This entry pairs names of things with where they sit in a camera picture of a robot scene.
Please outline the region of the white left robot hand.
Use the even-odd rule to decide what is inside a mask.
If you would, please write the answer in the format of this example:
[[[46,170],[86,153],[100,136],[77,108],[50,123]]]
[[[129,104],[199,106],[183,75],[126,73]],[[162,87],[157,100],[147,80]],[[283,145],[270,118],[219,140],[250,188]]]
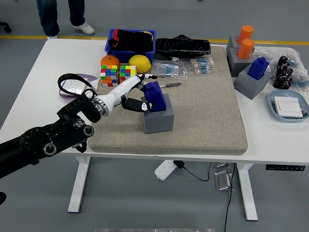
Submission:
[[[121,103],[122,96],[127,96],[132,89],[137,88],[137,86],[141,85],[143,81],[148,78],[157,79],[157,76],[152,74],[135,75],[115,87],[109,93],[105,95],[98,95],[97,98],[100,99],[100,104],[105,112],[104,114],[108,116],[109,113],[112,112],[113,108]]]

